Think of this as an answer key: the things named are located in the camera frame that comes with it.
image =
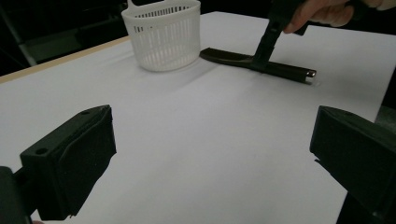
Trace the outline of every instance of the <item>plastic basket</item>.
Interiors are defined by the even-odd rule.
[[[137,62],[149,71],[169,71],[199,57],[201,2],[164,0],[121,12]]]

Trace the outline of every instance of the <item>white table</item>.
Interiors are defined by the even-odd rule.
[[[205,14],[202,49],[253,54],[266,25]],[[318,106],[375,120],[395,52],[391,35],[313,26],[282,35],[271,61],[317,69],[305,85],[203,59],[150,73],[123,41],[3,81],[0,164],[17,171],[34,142],[79,111],[111,105],[118,153],[63,223],[333,224],[346,191],[309,152]]]

